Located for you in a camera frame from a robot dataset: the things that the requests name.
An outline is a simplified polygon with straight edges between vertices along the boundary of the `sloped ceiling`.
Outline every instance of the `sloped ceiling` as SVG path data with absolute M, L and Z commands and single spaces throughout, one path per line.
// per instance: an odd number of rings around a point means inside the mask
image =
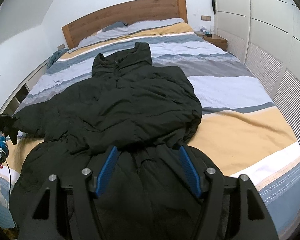
M 4 0 L 0 9 L 0 44 L 40 25 L 53 0 Z

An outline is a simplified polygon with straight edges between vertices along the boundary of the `white wardrobe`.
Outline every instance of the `white wardrobe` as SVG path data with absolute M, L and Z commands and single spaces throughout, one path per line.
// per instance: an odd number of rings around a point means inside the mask
M 300 143 L 300 10 L 293 0 L 215 0 L 216 33 L 259 78 Z

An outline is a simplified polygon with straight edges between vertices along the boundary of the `headboard post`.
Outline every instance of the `headboard post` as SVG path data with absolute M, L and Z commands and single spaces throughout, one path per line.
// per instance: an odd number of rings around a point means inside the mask
M 62 27 L 69 49 L 81 40 L 115 22 L 133 24 L 146 20 L 182 18 L 186 23 L 186 0 L 135 0 L 116 4 L 83 16 Z

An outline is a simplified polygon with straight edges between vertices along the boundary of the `bed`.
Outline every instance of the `bed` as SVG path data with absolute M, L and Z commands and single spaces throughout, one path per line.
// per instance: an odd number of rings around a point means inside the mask
M 119 21 L 128 25 L 100 32 Z M 147 42 L 153 65 L 179 66 L 201 102 L 202 122 L 189 145 L 210 157 L 224 175 L 247 174 L 278 233 L 292 223 L 300 208 L 296 136 L 258 79 L 236 57 L 194 34 L 187 24 L 186 0 L 130 1 L 91 13 L 62 30 L 70 50 L 40 78 L 17 111 L 90 78 L 97 54 L 108 56 Z M 24 136 L 20 132 L 16 146 L 8 142 L 12 184 L 27 154 L 42 142 Z M 5 167 L 1 177 L 7 179 Z M 8 218 L 1 220 L 9 227 Z

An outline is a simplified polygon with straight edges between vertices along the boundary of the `wall outlet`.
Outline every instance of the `wall outlet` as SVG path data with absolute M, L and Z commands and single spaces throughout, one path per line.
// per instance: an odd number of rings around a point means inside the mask
M 66 46 L 64 44 L 61 44 L 60 46 L 58 46 L 58 50 L 60 49 L 64 49 Z
M 211 16 L 202 15 L 201 20 L 211 22 Z

